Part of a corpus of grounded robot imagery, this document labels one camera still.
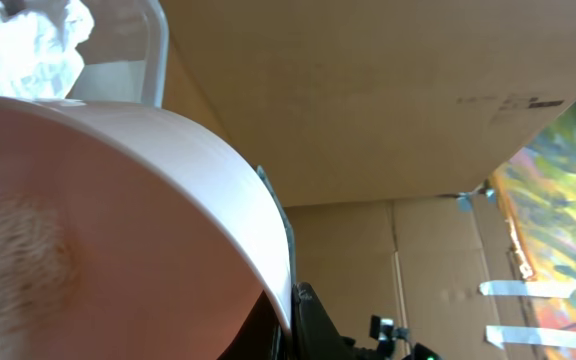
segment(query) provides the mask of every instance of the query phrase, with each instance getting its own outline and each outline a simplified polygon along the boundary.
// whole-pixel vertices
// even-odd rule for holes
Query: colorful painting
[[[576,103],[495,175],[515,219],[532,280],[576,281]],[[533,299],[541,327],[576,331],[576,291],[569,299]],[[576,350],[549,347],[549,359]]]

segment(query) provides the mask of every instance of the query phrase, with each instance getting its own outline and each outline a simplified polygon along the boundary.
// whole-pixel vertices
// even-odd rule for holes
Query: cardboard
[[[288,209],[299,280],[360,346],[374,346],[367,325],[378,314],[445,359],[542,359],[538,347],[500,350],[484,340],[487,325],[536,322],[525,299],[478,293],[482,282],[518,274],[496,204],[483,195],[471,201],[472,211],[450,197]]]
[[[576,99],[576,1],[161,2],[285,206],[470,191]]]

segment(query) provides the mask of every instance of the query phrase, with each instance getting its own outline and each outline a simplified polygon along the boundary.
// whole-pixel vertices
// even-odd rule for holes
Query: cardboard box
[[[536,325],[520,298],[477,292],[519,278],[499,209],[441,195],[473,190],[576,100],[576,1],[161,2],[164,107],[264,166],[297,277],[340,333],[372,347],[379,314],[445,359],[544,358],[484,339]]]

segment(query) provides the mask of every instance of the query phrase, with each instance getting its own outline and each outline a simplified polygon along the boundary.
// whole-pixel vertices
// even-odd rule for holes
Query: white tape strip
[[[560,346],[576,349],[576,332],[521,326],[486,326],[486,340],[503,349],[504,343]]]
[[[558,281],[495,280],[479,285],[479,291],[482,294],[494,296],[537,296],[567,299],[575,290],[576,282]]]

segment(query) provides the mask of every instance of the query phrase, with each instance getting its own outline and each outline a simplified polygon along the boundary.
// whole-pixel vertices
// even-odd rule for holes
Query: clear plastic bin
[[[69,98],[161,107],[168,22],[158,0],[82,0],[95,19],[77,50],[86,66]]]

